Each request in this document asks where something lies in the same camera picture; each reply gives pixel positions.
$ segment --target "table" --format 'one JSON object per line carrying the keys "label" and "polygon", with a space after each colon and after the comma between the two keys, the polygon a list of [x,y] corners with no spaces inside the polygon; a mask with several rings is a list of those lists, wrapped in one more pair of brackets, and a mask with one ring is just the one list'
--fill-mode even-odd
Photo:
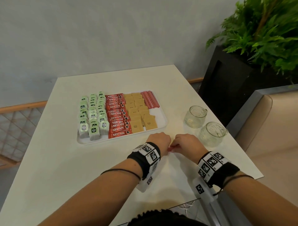
{"label": "table", "polygon": [[[37,225],[145,142],[150,131],[100,144],[81,145],[76,140],[75,122],[82,95],[139,90],[155,92],[168,119],[163,131],[172,139],[179,133],[195,133],[183,123],[192,105],[208,109],[206,122],[218,122],[174,65],[58,78],[0,213],[0,225]],[[243,172],[255,179],[263,176],[231,135],[224,138],[218,149]],[[141,193],[135,189],[112,226],[128,222],[146,210],[170,208],[197,198],[189,185],[198,176],[194,163],[171,153],[159,167],[161,172],[148,190]]]}

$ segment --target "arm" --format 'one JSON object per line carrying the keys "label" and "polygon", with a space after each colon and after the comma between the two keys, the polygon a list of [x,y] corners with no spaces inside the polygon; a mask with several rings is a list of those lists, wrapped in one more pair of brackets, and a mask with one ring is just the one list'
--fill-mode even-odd
{"label": "arm", "polygon": [[[152,134],[146,142],[155,143],[162,157],[167,155],[171,138],[165,133]],[[133,159],[126,159],[112,168],[143,176],[142,168]],[[106,172],[78,191],[39,226],[109,225],[138,183],[139,179],[132,173]]]}
{"label": "arm", "polygon": [[[195,164],[208,152],[202,143],[190,134],[176,135],[171,146],[174,147],[173,152],[181,153]],[[235,179],[229,182],[224,190],[253,225],[298,225],[298,207],[252,178]]]}

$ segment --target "clear glass cup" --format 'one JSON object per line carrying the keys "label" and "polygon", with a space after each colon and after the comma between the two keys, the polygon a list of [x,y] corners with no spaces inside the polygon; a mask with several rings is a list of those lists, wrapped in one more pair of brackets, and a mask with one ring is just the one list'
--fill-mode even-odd
{"label": "clear glass cup", "polygon": [[204,146],[214,148],[218,146],[229,131],[217,122],[208,122],[199,132],[198,139]]}
{"label": "clear glass cup", "polygon": [[184,117],[184,121],[191,128],[200,128],[205,122],[207,112],[207,109],[200,106],[191,106]]}

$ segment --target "tray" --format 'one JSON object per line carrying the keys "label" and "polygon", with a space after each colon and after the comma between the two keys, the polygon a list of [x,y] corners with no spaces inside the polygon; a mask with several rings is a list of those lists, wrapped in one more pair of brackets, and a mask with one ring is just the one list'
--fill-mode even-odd
{"label": "tray", "polygon": [[164,111],[162,110],[162,107],[160,105],[160,102],[157,99],[156,94],[152,90],[135,91],[135,93],[137,93],[137,92],[144,92],[144,91],[151,91],[153,93],[155,99],[157,100],[159,106],[160,106],[159,108],[149,109],[149,113],[151,115],[155,115],[155,121],[156,121],[156,124],[157,124],[157,128],[156,129],[146,130],[146,128],[144,127],[144,131],[142,131],[142,132],[131,133],[131,134],[128,134],[128,135],[124,135],[124,136],[121,136],[121,137],[114,137],[114,138],[111,138],[111,139],[108,138],[108,135],[102,135],[99,140],[94,140],[94,141],[90,141],[89,138],[80,139],[79,132],[77,132],[77,142],[79,144],[99,143],[99,142],[114,140],[114,139],[123,138],[123,137],[130,137],[130,136],[133,136],[135,134],[146,133],[146,132],[149,132],[149,131],[154,131],[154,130],[158,130],[160,128],[166,127],[167,126],[167,123],[168,123],[167,117],[165,116]]}

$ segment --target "person's right arm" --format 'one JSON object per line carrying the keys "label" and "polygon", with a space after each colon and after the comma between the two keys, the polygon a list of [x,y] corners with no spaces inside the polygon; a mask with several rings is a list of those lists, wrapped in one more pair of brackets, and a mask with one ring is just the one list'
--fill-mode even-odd
{"label": "person's right arm", "polygon": [[[184,155],[195,164],[208,152],[190,134],[177,134],[171,146],[174,147],[172,152]],[[224,190],[253,225],[298,225],[298,207],[252,178],[240,177],[232,180]]]}

